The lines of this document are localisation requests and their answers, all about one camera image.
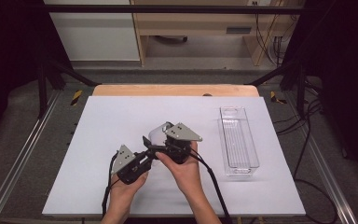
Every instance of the hand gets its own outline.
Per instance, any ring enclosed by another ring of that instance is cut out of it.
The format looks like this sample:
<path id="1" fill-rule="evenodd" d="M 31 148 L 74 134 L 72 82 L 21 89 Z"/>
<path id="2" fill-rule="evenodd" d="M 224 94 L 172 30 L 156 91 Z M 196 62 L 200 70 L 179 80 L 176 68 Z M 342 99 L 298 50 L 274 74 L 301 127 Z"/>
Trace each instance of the hand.
<path id="1" fill-rule="evenodd" d="M 112 183 L 115 183 L 110 189 L 110 203 L 103 217 L 102 223 L 118 224 L 124 223 L 130 214 L 131 203 L 135 193 L 144 185 L 148 172 L 139 176 L 139 178 L 130 185 L 126 185 L 118 179 L 117 175 L 112 176 Z"/>
<path id="2" fill-rule="evenodd" d="M 190 146 L 196 152 L 198 151 L 197 142 L 192 141 Z M 188 157 L 183 164 L 177 164 L 164 153 L 157 152 L 156 156 L 171 171 L 179 190 L 181 190 L 185 196 L 190 193 L 198 194 L 200 191 L 203 191 L 200 179 L 199 162 L 196 159 Z"/>

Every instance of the white tabletop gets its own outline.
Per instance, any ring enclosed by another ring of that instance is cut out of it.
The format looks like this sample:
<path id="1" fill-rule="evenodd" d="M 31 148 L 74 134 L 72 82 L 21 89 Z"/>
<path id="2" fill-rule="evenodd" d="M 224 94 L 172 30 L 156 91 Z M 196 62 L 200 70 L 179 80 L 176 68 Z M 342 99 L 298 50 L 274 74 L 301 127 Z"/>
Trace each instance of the white tabletop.
<path id="1" fill-rule="evenodd" d="M 260 167 L 254 176 L 227 177 L 217 120 L 221 106 L 246 109 Z M 298 216 L 305 210 L 261 97 L 91 96 L 67 151 L 43 214 L 99 217 L 109 162 L 125 144 L 144 151 L 142 136 L 162 123 L 183 122 L 202 136 L 199 153 L 213 169 L 232 216 Z M 200 165 L 202 186 L 218 215 L 223 215 L 213 182 Z M 145 185 L 135 195 L 131 217 L 189 217 L 192 211 L 160 161 L 154 161 Z"/>

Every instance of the clear plastic container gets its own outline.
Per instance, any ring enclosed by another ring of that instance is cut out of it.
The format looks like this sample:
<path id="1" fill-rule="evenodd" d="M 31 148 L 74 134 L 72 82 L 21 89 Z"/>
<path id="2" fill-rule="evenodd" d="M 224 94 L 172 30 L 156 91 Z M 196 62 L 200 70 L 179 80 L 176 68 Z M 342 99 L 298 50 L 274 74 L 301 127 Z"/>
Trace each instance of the clear plastic container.
<path id="1" fill-rule="evenodd" d="M 259 161 L 245 108 L 220 107 L 218 122 L 226 175 L 252 176 Z"/>

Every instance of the black fabric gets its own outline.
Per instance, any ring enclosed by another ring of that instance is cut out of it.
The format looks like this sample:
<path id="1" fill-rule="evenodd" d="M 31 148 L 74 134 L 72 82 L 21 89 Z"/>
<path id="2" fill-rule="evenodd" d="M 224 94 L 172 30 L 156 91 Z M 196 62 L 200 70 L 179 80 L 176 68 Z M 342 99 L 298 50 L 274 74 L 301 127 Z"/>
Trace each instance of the black fabric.
<path id="1" fill-rule="evenodd" d="M 293 59 L 310 27 L 321 17 L 301 18 L 285 60 Z M 324 104 L 337 125 L 338 136 L 358 160 L 358 2 L 336 1 L 317 33 L 320 38 L 311 40 L 310 51 L 301 61 L 307 75 L 321 78 Z"/>
<path id="2" fill-rule="evenodd" d="M 24 4 L 44 2 L 27 0 Z M 0 118 L 9 93 L 36 80 L 37 67 L 48 59 L 72 68 L 49 14 L 27 12 L 21 1 L 0 0 Z"/>

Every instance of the yellow and black tape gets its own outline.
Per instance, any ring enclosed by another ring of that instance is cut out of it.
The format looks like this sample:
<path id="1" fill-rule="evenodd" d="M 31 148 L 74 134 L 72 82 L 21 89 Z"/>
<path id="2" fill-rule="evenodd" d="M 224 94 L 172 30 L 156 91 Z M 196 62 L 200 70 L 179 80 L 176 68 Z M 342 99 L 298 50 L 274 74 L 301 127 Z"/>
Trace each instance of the yellow and black tape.
<path id="1" fill-rule="evenodd" d="M 81 92 L 82 92 L 82 91 L 76 91 L 76 92 L 75 92 L 74 98 L 72 98 L 71 105 L 76 105 L 76 104 L 77 104 L 77 101 L 78 101 L 79 98 L 80 98 Z"/>
<path id="2" fill-rule="evenodd" d="M 285 100 L 280 100 L 280 99 L 278 99 L 278 98 L 276 97 L 274 91 L 271 92 L 271 102 L 279 103 L 279 104 L 283 104 L 283 105 L 284 105 L 284 104 L 287 104 L 287 102 L 286 102 Z"/>

